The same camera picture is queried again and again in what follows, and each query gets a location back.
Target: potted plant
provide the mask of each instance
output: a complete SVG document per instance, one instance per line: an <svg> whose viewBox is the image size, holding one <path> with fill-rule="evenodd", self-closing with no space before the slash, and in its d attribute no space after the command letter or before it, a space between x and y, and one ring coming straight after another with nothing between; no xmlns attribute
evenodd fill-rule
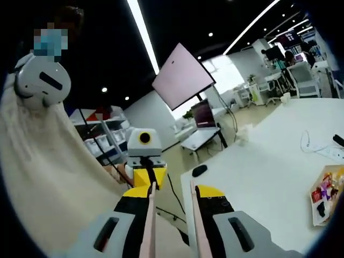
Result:
<svg viewBox="0 0 344 258"><path fill-rule="evenodd" d="M185 115L183 115L183 118L184 118L184 119L187 119L187 120L190 120L190 119L192 119L193 117L194 117L194 116L193 116L193 114L192 114L191 109L190 109L188 112L186 112Z"/></svg>

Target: monitor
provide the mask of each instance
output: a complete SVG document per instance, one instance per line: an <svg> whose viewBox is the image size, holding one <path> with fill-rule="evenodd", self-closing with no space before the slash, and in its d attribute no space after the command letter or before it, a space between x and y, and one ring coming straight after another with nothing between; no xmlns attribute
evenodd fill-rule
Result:
<svg viewBox="0 0 344 258"><path fill-rule="evenodd" d="M283 61L285 59L281 50L277 46L266 49L265 55L270 61L275 59Z"/></svg>
<svg viewBox="0 0 344 258"><path fill-rule="evenodd" d="M207 99L194 105L191 111L197 128L216 127L213 112Z"/></svg>
<svg viewBox="0 0 344 258"><path fill-rule="evenodd" d="M171 110L209 88L215 80L203 65L178 44L152 86Z"/></svg>

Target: window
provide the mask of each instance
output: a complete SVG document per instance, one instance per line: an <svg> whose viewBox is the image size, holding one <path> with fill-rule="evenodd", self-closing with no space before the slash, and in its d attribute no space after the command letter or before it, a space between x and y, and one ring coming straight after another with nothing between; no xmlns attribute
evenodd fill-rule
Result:
<svg viewBox="0 0 344 258"><path fill-rule="evenodd" d="M206 99L206 95L204 92L201 92L199 94L202 99ZM172 116L174 117L175 120L180 119L183 115L188 112L192 106L196 105L199 102L197 97L193 97L192 99L186 101L184 104L181 106L177 107L174 111L172 111L167 105L168 110L171 112Z"/></svg>
<svg viewBox="0 0 344 258"><path fill-rule="evenodd" d="M203 62L203 65L216 81L214 86L220 94L245 82L228 56L218 56Z"/></svg>

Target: face mask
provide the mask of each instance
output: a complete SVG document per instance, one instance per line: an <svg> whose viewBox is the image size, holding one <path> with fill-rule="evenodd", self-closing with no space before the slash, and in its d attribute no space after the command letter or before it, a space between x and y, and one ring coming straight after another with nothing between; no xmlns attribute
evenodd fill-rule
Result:
<svg viewBox="0 0 344 258"><path fill-rule="evenodd" d="M34 36L33 54L60 58L63 49L68 49L68 31L65 29L43 29Z"/></svg>

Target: pink screen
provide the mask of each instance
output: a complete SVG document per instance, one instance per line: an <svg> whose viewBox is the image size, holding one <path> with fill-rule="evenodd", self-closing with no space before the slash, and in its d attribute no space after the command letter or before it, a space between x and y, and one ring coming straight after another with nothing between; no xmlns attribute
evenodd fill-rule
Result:
<svg viewBox="0 0 344 258"><path fill-rule="evenodd" d="M203 66L178 44L153 82L153 88L174 110L214 82Z"/></svg>

